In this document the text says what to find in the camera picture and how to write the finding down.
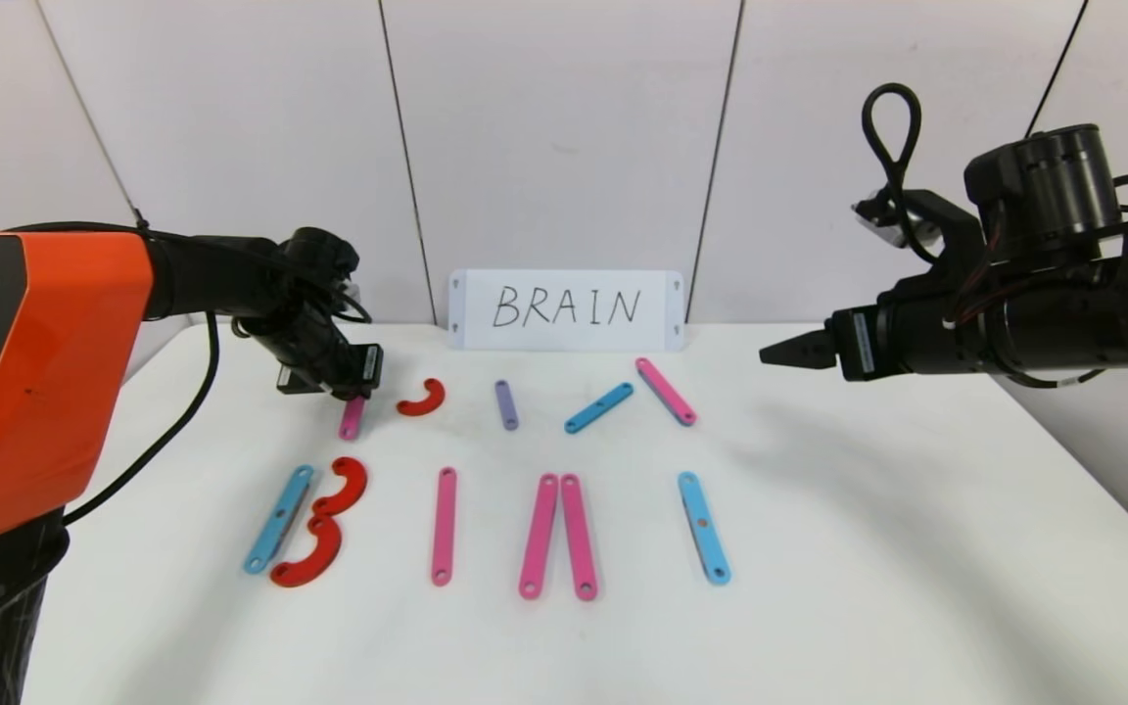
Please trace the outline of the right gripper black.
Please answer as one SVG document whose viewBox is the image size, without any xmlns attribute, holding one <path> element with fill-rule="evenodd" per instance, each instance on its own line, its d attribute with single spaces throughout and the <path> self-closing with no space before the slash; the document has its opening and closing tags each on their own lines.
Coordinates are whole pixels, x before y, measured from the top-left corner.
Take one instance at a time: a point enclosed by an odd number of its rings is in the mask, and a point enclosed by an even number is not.
<svg viewBox="0 0 1128 705">
<path fill-rule="evenodd" d="M 946 299 L 887 300 L 832 312 L 814 331 L 760 349 L 765 365 L 841 367 L 849 381 L 899 374 L 982 373 L 979 344 L 943 326 Z"/>
</svg>

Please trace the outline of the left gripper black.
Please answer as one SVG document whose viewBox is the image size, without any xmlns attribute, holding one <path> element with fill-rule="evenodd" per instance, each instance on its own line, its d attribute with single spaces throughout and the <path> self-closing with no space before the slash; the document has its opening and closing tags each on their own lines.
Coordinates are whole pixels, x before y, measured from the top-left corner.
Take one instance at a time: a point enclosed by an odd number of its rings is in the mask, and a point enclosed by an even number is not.
<svg viewBox="0 0 1128 705">
<path fill-rule="evenodd" d="M 350 343 L 331 318 L 300 317 L 277 331 L 276 358 L 282 365 L 277 390 L 287 396 L 368 399 L 381 381 L 380 345 Z"/>
</svg>

